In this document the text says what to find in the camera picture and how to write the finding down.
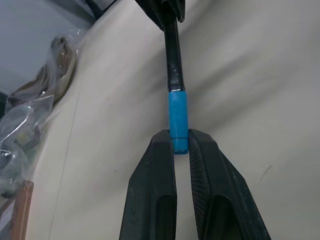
blue plastic sleeve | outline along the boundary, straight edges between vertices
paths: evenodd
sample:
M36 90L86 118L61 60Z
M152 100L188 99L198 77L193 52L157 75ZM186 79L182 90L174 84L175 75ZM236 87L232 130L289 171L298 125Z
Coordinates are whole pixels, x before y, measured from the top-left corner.
M189 127L187 111L187 93L169 92L169 126L175 154L187 154L189 145Z

